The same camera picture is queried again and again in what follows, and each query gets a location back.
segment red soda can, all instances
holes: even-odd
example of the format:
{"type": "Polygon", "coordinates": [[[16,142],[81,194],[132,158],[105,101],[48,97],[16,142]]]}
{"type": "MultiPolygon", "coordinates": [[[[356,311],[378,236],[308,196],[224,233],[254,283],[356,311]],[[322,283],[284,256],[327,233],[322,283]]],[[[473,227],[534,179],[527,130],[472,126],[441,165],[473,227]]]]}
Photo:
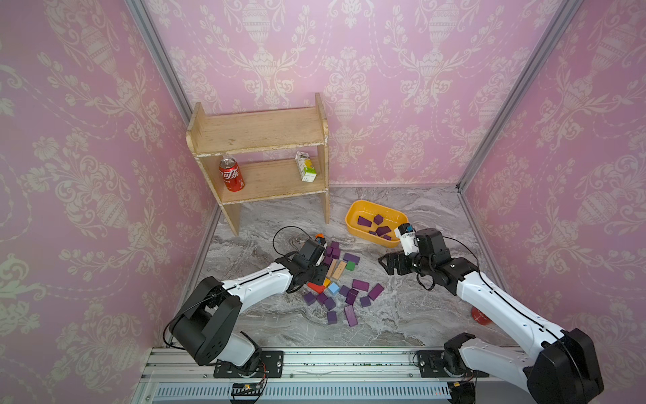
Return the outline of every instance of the red soda can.
{"type": "Polygon", "coordinates": [[[220,162],[220,172],[222,179],[227,184],[227,189],[231,192],[238,192],[244,188],[244,180],[240,174],[240,166],[233,157],[225,157],[220,162]]]}

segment pink wall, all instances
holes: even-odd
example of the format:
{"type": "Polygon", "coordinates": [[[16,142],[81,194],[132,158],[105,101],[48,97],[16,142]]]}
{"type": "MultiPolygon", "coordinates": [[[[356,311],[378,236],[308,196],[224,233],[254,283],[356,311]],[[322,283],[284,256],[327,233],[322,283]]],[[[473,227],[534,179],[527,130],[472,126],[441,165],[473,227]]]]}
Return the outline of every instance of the pink wall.
{"type": "Polygon", "coordinates": [[[303,107],[321,92],[333,183],[455,184],[560,0],[146,4],[208,113],[303,107]]]}
{"type": "Polygon", "coordinates": [[[646,3],[587,0],[467,190],[509,291],[646,383],[646,3]]]}
{"type": "Polygon", "coordinates": [[[123,1],[0,5],[0,402],[130,402],[213,201],[123,1]]]}

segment marble floor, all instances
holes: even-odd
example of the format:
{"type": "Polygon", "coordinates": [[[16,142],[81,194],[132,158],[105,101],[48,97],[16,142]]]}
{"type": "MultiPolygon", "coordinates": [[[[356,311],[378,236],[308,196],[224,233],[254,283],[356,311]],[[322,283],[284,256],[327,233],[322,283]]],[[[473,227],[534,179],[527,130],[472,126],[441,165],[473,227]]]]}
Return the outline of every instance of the marble floor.
{"type": "MultiPolygon", "coordinates": [[[[497,345],[515,345],[498,327],[477,324],[470,316],[471,306],[444,288],[427,292],[413,275],[387,276],[377,258],[396,250],[358,239],[346,230],[346,213],[358,199],[398,209],[417,229],[435,227],[482,255],[457,194],[449,187],[333,188],[329,224],[324,222],[318,195],[248,203],[242,208],[239,237],[233,236],[221,217],[200,280],[231,279],[264,268],[278,257],[271,246],[276,230],[294,225],[311,236],[323,233],[328,241],[340,242],[342,253],[361,258],[354,272],[344,272],[341,284],[349,286],[356,277],[371,287],[379,282],[385,291],[367,308],[355,303],[359,324],[352,328],[345,320],[342,296],[335,296],[339,323],[328,326],[325,308],[305,304],[303,295],[309,289],[304,286],[293,294],[271,296],[240,314],[237,331],[247,332],[261,346],[442,346],[461,332],[497,345]]],[[[276,238],[276,248],[297,250],[304,240],[298,229],[285,229],[276,238]]],[[[458,243],[447,240],[446,244],[454,257],[474,260],[458,243]]],[[[480,264],[486,271],[484,259],[480,264]]]]}

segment juice box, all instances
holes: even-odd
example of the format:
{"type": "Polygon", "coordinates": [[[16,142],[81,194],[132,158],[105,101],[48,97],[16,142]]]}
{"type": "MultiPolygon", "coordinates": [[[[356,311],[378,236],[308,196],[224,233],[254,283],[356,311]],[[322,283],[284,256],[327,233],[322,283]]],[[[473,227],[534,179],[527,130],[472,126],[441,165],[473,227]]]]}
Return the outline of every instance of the juice box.
{"type": "Polygon", "coordinates": [[[312,160],[309,159],[309,154],[304,151],[297,151],[296,163],[300,171],[300,179],[306,182],[314,181],[314,178],[317,177],[317,170],[314,168],[312,160]]]}

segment orange block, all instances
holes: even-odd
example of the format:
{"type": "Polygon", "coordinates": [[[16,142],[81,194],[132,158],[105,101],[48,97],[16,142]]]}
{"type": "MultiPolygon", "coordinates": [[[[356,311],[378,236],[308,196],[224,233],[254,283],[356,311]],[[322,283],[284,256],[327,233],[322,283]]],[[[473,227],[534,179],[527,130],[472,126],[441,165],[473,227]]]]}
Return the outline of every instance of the orange block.
{"type": "Polygon", "coordinates": [[[319,295],[321,293],[323,293],[323,291],[325,290],[325,286],[323,286],[323,285],[315,285],[312,282],[308,282],[307,287],[312,289],[314,292],[317,292],[319,295]]]}

